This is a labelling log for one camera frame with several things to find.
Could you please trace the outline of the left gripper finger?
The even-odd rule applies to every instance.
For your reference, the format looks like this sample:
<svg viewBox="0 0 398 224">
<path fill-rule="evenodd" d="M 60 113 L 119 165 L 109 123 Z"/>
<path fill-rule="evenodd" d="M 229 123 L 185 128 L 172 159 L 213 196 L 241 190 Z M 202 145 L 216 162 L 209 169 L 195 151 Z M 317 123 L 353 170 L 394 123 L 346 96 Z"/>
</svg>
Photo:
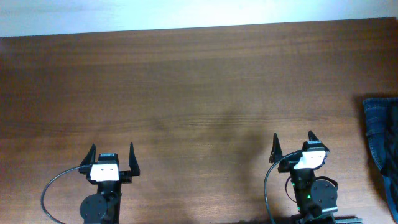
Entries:
<svg viewBox="0 0 398 224">
<path fill-rule="evenodd" d="M 96 155 L 96 146 L 94 144 L 91 145 L 91 148 L 85 158 L 80 163 L 80 166 L 88 166 L 95 163 L 95 155 Z"/>
<path fill-rule="evenodd" d="M 140 176 L 140 168 L 135 156 L 134 145 L 132 142 L 130 143 L 129 149 L 129 167 L 133 177 Z"/>
</svg>

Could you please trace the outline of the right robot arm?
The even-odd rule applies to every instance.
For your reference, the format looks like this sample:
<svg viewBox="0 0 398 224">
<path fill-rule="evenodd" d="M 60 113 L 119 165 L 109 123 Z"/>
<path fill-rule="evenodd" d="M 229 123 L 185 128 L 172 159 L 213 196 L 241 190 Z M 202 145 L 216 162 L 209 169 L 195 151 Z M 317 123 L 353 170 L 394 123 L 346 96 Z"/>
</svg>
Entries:
<svg viewBox="0 0 398 224">
<path fill-rule="evenodd" d="M 284 155 L 277 133 L 273 134 L 269 157 L 271 167 L 264 178 L 264 201 L 271 223 L 275 223 L 267 196 L 267 181 L 274 168 L 279 173 L 288 173 L 286 184 L 291 183 L 298 214 L 290 218 L 294 224 L 352 224 L 362 223 L 358 217 L 336 218 L 338 211 L 338 183 L 326 177 L 316 176 L 315 171 L 325 164 L 330 150 L 319 140 L 313 131 L 308 132 L 308 141 L 300 150 Z"/>
</svg>

